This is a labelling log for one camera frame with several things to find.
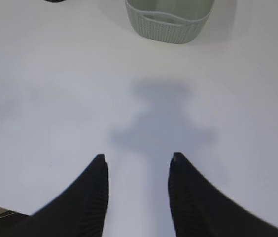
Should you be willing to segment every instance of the gray-green basket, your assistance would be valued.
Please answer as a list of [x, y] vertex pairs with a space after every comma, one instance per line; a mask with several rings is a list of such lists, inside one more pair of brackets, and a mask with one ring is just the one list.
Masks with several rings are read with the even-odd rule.
[[134, 30], [168, 43], [192, 41], [206, 23], [214, 0], [126, 0]]

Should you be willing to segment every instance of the basket rim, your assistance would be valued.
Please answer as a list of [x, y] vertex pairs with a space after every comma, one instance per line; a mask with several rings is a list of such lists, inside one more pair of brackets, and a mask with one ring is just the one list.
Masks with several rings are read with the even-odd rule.
[[186, 21], [186, 22], [188, 22], [188, 23], [199, 22], [199, 21], [203, 21], [204, 19], [208, 18], [209, 15], [210, 15], [211, 12], [212, 12], [213, 5], [214, 5], [214, 2], [215, 2], [215, 0], [212, 0], [212, 6], [211, 6], [211, 8], [210, 8], [210, 11], [207, 13], [207, 15], [205, 15], [204, 17], [202, 17], [202, 18], [200, 18], [200, 19], [188, 20], [188, 19], [186, 19], [186, 18], [177, 16], [177, 15], [174, 15], [174, 14], [171, 14], [171, 13], [168, 13], [168, 12], [164, 12], [164, 11], [144, 11], [144, 10], [139, 10], [139, 9], [135, 8], [134, 6], [132, 6], [128, 1], [129, 1], [129, 0], [125, 0], [126, 6], [128, 6], [129, 8], [131, 8], [132, 10], [134, 10], [134, 11], [136, 11], [136, 12], [138, 12], [138, 13], [147, 14], [147, 15], [155, 15], [155, 14], [166, 15], [166, 16], [173, 17], [173, 18], [176, 18], [176, 19], [181, 20], [181, 21]]

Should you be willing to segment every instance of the white surface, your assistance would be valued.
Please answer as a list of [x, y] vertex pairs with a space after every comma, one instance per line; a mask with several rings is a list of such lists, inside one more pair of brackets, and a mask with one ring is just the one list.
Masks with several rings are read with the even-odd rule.
[[278, 226], [278, 0], [216, 0], [185, 45], [138, 36], [123, 0], [0, 0], [1, 207], [37, 211], [105, 153], [104, 237], [174, 237], [174, 151]]

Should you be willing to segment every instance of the plastic basket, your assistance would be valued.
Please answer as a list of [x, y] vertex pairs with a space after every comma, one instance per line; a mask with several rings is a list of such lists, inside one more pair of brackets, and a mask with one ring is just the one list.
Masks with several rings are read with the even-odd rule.
[[192, 41], [206, 23], [214, 0], [126, 0], [134, 30], [168, 43]]

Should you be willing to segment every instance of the black object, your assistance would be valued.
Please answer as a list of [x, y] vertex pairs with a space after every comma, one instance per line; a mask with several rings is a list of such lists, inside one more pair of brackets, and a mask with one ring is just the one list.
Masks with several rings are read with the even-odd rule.
[[65, 0], [45, 0], [45, 1], [52, 2], [52, 3], [57, 3], [57, 2], [65, 1]]
[[170, 208], [177, 237], [278, 237], [278, 229], [235, 204], [174, 153]]
[[28, 218], [28, 215], [13, 211], [6, 211], [0, 214], [0, 233], [12, 228], [26, 218]]
[[107, 205], [108, 168], [97, 155], [61, 195], [0, 237], [100, 237]]

